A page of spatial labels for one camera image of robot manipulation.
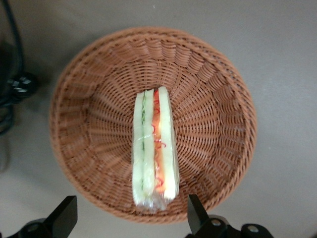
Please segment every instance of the woven basket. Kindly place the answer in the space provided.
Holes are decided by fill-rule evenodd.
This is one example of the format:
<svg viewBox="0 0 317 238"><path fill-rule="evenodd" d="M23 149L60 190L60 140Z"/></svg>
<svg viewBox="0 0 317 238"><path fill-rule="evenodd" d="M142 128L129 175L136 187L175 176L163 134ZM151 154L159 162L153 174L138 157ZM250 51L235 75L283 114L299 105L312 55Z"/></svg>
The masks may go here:
<svg viewBox="0 0 317 238"><path fill-rule="evenodd" d="M137 93L170 94L180 193L166 211L136 209L131 139ZM209 210L237 186L252 159L256 114L238 71L220 52L188 33L127 29L84 49L62 73L53 96L51 140L73 185L112 214L140 223L187 217L187 196Z"/></svg>

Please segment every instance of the screw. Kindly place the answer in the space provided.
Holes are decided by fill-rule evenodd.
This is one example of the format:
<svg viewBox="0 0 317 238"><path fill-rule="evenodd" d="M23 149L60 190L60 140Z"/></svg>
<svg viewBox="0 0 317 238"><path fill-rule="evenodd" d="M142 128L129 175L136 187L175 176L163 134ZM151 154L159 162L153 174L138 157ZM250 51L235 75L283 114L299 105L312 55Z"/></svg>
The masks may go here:
<svg viewBox="0 0 317 238"><path fill-rule="evenodd" d="M37 228L39 227L39 224L32 224L28 227L28 232L33 232L33 231L36 231Z"/></svg>
<svg viewBox="0 0 317 238"><path fill-rule="evenodd" d="M221 222L220 222L219 220L217 220L217 219L211 220L211 223L212 223L214 226L216 226L216 227L218 227L218 226L221 225Z"/></svg>
<svg viewBox="0 0 317 238"><path fill-rule="evenodd" d="M248 229L249 229L251 232L254 232L254 233L259 232L259 229L256 228L255 226L248 226Z"/></svg>

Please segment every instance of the plastic wrap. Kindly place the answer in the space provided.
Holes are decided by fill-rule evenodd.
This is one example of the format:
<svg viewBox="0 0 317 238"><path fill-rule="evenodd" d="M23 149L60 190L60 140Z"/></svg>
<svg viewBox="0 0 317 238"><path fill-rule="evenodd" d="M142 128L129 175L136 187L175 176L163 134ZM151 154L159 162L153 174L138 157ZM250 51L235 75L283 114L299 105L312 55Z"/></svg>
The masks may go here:
<svg viewBox="0 0 317 238"><path fill-rule="evenodd" d="M132 192L141 208L165 210L179 193L179 168L168 92L139 93L133 117Z"/></svg>

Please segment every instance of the tomato slice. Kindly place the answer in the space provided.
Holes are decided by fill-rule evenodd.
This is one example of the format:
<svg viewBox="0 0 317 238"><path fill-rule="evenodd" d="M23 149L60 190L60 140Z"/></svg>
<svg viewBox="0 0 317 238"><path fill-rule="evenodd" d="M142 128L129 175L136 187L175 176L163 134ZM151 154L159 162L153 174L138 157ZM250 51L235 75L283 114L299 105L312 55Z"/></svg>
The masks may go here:
<svg viewBox="0 0 317 238"><path fill-rule="evenodd" d="M158 193L164 193L164 170L163 170L163 154L162 147L166 144L161 141L160 135L160 109L159 109L159 91L154 92L154 115L153 115L153 136L154 136L154 161L155 161L155 190Z"/></svg>

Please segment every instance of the white bread slice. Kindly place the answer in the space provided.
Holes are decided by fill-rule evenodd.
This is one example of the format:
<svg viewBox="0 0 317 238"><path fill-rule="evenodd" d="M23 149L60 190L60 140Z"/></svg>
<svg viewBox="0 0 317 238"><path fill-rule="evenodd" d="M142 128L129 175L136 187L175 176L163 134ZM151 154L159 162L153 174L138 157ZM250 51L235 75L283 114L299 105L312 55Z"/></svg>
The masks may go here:
<svg viewBox="0 0 317 238"><path fill-rule="evenodd" d="M165 87L160 87L158 93L161 140L162 143L166 144L166 147L162 146L165 184L164 198L173 200L179 193L179 168L173 127L173 115L167 89Z"/></svg>
<svg viewBox="0 0 317 238"><path fill-rule="evenodd" d="M153 136L153 107L154 90L145 91L145 119L143 124L144 164L143 164L143 192L145 196L152 196L155 188L154 168L154 136Z"/></svg>
<svg viewBox="0 0 317 238"><path fill-rule="evenodd" d="M142 125L143 97L144 92L137 95L133 115L132 193L136 205L142 205L145 201L145 195L142 190L144 162Z"/></svg>

